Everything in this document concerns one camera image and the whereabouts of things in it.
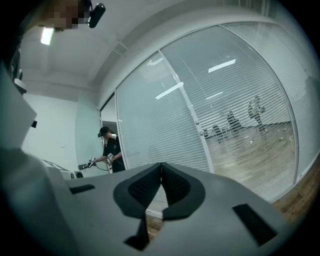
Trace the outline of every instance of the person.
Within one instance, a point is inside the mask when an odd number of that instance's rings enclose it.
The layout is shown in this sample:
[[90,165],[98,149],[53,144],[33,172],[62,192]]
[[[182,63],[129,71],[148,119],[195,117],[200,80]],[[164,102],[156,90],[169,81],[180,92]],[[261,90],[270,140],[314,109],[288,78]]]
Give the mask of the person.
[[241,124],[240,124],[239,119],[235,118],[235,115],[232,111],[229,112],[226,119],[231,127],[234,138],[238,138],[239,131],[241,129]]
[[112,172],[117,173],[125,170],[124,160],[120,148],[119,137],[112,134],[106,126],[100,129],[101,136],[104,138],[105,144],[102,156],[98,157],[95,162],[109,160],[112,164]]
[[258,95],[255,96],[254,100],[249,103],[248,114],[250,119],[254,118],[258,123],[258,129],[260,133],[262,133],[265,130],[260,117],[260,114],[265,111],[265,107],[260,106],[260,97]]
[[214,125],[212,127],[212,130],[215,132],[215,134],[213,135],[213,137],[217,137],[218,138],[218,143],[220,144],[221,141],[224,140],[224,136],[221,132],[221,130],[219,129],[218,125]]

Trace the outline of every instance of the white wall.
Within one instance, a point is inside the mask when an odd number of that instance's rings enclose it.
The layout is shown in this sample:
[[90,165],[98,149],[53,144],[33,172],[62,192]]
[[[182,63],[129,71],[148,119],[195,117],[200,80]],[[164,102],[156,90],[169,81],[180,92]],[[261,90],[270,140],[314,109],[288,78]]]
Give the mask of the white wall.
[[274,13],[270,13],[270,16],[274,16],[274,20],[286,30],[290,36],[300,45],[301,49],[291,49],[295,57],[300,61],[301,65],[306,69],[308,76],[318,78],[320,62],[318,55],[310,42],[307,34],[304,32],[300,24],[295,20],[291,13],[279,2],[274,1],[275,5]]
[[258,13],[224,6],[191,11],[172,18],[145,34],[122,56],[108,72],[100,88],[98,106],[102,107],[116,87],[144,60],[158,49],[194,30],[231,22],[274,21]]
[[[96,94],[81,91],[77,104],[75,119],[75,150],[78,165],[86,164],[91,156],[99,158],[104,148],[101,138],[98,137],[101,128],[100,109],[96,104]],[[84,170],[83,177],[105,175],[107,172],[104,162],[97,163],[96,167]]]
[[113,96],[110,101],[105,105],[101,111],[101,120],[116,122],[117,121],[117,112],[116,112],[116,102],[115,97]]
[[75,146],[78,103],[33,94],[23,97],[37,114],[37,126],[29,128],[22,150],[69,171],[78,170]]

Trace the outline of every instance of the fluorescent light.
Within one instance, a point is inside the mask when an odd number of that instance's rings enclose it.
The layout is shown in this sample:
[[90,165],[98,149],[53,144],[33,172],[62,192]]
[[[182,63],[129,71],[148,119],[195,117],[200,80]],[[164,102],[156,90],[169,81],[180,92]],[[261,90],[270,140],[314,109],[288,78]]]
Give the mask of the fluorescent light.
[[233,60],[227,61],[227,62],[225,62],[225,63],[222,63],[222,64],[220,64],[220,65],[217,65],[217,66],[214,66],[214,67],[212,67],[212,68],[209,68],[209,73],[212,72],[212,71],[215,71],[215,70],[224,68],[224,67],[226,67],[226,66],[232,65],[232,64],[234,64],[235,62],[236,62],[236,60],[233,59]]
[[157,65],[160,61],[162,61],[164,58],[160,58],[158,60],[156,60],[155,62],[152,62],[151,59],[149,61],[149,63],[147,64],[147,66],[155,66]]
[[163,96],[167,95],[168,93],[171,93],[172,91],[174,91],[175,89],[184,86],[184,82],[180,82],[178,84],[176,84],[175,86],[172,86],[170,89],[166,90],[165,92],[159,94],[157,97],[155,97],[157,100],[159,100],[160,98],[162,98]]
[[208,100],[208,99],[210,99],[210,98],[212,98],[212,97],[214,97],[214,96],[217,96],[217,95],[219,95],[219,94],[222,94],[223,93],[223,91],[222,92],[219,92],[219,93],[217,93],[217,94],[215,94],[215,95],[212,95],[212,96],[210,96],[209,98],[206,98],[206,100]]
[[52,35],[54,34],[54,29],[52,27],[44,27],[42,31],[41,43],[44,45],[50,45]]

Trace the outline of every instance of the white blinds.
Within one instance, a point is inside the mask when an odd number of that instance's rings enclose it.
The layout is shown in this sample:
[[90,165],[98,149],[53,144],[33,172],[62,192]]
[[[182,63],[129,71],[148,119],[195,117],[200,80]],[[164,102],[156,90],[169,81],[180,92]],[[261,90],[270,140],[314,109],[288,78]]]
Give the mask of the white blinds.
[[[204,147],[182,92],[179,88],[168,91],[176,85],[157,53],[116,89],[119,135],[129,169],[168,162],[209,171]],[[149,210],[160,213],[168,206],[165,199],[161,188]]]
[[230,24],[268,62],[292,105],[299,139],[297,179],[308,171],[320,148],[319,71],[281,27],[271,24]]
[[267,201],[293,184],[293,128],[280,83],[248,44],[215,26],[161,50],[193,104],[214,172]]

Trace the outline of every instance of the ceiling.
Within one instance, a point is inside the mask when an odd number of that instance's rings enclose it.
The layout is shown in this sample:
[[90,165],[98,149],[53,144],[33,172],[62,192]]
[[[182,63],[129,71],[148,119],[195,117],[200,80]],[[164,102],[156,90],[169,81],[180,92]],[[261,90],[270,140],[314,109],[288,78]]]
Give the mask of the ceiling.
[[44,84],[61,89],[99,91],[108,71],[143,34],[177,15],[209,6],[242,5],[239,0],[99,0],[106,11],[96,28],[55,32],[50,45],[40,42],[41,27],[21,43],[23,81],[32,91]]
[[115,53],[116,47],[126,51],[119,41],[149,16],[181,1],[99,0],[106,11],[96,28],[81,24],[77,29],[55,32],[50,45],[40,42],[43,28],[35,27],[24,35],[21,43],[23,79],[39,82],[44,78],[50,81],[59,78],[56,85],[97,91],[103,78],[95,78],[108,56],[123,55]]

